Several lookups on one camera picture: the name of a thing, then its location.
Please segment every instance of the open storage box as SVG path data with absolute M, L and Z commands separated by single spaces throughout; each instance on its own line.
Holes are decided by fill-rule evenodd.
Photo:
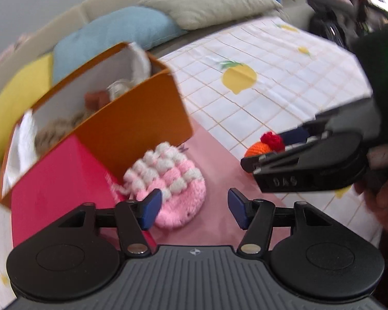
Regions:
M 119 43 L 60 81 L 32 107 L 38 130 L 52 120 L 69 118 L 83 110 L 87 92 L 105 90 L 116 80 L 129 78 L 131 55 L 128 45 Z M 101 108 L 62 139 L 74 134 L 118 179 L 147 150 L 164 141 L 180 145 L 193 134 L 169 68 L 147 55 L 150 78 Z M 13 129 L 0 172 L 0 203 L 9 208 L 12 188 L 23 176 L 13 175 L 19 166 L 20 122 Z

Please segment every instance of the white yarn bobble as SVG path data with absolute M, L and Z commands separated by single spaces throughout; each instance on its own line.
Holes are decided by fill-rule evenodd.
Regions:
M 158 154 L 152 150 L 148 150 L 142 159 L 148 166 L 153 166 L 158 159 Z
M 173 157 L 173 161 L 175 162 L 175 164 L 180 164 L 181 162 L 183 161 L 186 161 L 187 160 L 187 156 L 185 156 L 183 153 L 181 152 L 178 152 L 178 154 L 174 155 Z
M 185 180 L 182 177 L 177 178 L 170 185 L 170 191 L 174 195 L 178 195 L 186 188 L 187 188 L 187 183 L 185 182 Z
M 162 142 L 155 148 L 155 152 L 158 154 L 161 154 L 164 150 L 168 149 L 169 147 L 170 147 L 170 144 L 168 142 Z
M 147 169 L 147 166 L 146 164 L 144 163 L 143 160 L 139 159 L 137 160 L 133 166 L 132 166 L 132 169 L 137 172 L 138 174 L 141 174 L 144 170 Z
M 168 188 L 161 189 L 161 193 L 163 203 L 171 198 L 171 191 Z
M 187 183 L 190 183 L 194 179 L 203 178 L 203 175 L 201 175 L 200 169 L 198 168 L 188 169 L 182 176 Z
M 138 175 L 135 171 L 133 171 L 132 169 L 128 169 L 124 175 L 124 182 L 132 183 L 133 180 L 137 177 Z
M 142 180 L 146 186 L 150 185 L 152 181 L 159 176 L 158 172 L 153 168 L 147 168 L 141 173 Z
M 164 158 L 164 159 L 160 158 L 155 164 L 155 167 L 160 175 L 165 174 L 168 170 L 172 169 L 174 166 L 175 166 L 174 162 L 167 158 Z
M 145 184 L 141 178 L 135 179 L 131 184 L 131 190 L 134 194 L 137 194 L 141 190 L 145 190 Z
M 175 155 L 179 154 L 180 152 L 178 149 L 174 146 L 169 147 L 168 149 L 165 149 L 162 153 L 161 156 L 164 158 L 169 158 L 173 159 Z

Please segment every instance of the orange knitted toy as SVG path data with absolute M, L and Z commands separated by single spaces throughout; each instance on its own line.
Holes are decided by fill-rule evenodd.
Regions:
M 272 149 L 266 143 L 261 143 L 259 141 L 247 149 L 244 157 L 267 154 L 268 152 L 272 152 Z

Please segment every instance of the beige pillow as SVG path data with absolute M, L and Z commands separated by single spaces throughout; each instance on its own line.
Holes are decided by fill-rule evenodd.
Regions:
M 276 0 L 141 0 L 168 14 L 182 29 L 195 30 L 282 8 Z

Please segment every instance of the person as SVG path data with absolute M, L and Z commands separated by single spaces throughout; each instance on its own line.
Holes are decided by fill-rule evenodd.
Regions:
M 354 189 L 357 194 L 364 194 L 367 208 L 375 215 L 384 230 L 388 232 L 388 180 L 377 195 L 366 189 L 365 183 L 362 181 L 355 183 Z

